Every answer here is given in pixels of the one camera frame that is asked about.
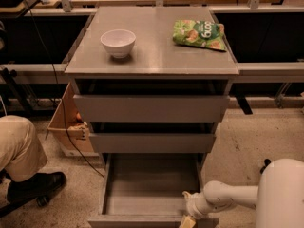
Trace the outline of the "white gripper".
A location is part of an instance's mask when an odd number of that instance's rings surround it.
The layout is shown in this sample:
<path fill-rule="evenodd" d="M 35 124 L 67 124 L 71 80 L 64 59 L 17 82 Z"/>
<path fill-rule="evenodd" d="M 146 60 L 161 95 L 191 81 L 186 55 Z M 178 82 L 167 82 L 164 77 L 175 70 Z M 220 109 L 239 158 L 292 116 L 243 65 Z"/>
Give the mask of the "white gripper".
<path fill-rule="evenodd" d="M 195 228 L 196 219 L 203 219 L 211 212 L 211 206 L 207 202 L 202 192 L 190 194 L 187 191 L 182 192 L 186 210 L 190 216 L 184 215 L 180 221 L 179 228 Z"/>

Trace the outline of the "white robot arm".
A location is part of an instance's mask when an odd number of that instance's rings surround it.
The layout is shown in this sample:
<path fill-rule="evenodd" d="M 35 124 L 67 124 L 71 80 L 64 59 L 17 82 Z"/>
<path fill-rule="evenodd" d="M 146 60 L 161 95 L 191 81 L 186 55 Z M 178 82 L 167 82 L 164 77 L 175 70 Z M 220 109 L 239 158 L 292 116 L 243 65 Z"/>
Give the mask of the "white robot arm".
<path fill-rule="evenodd" d="M 191 220 L 240 205 L 256 210 L 256 228 L 304 228 L 304 162 L 270 162 L 258 186 L 207 182 L 198 193 L 182 192 Z"/>

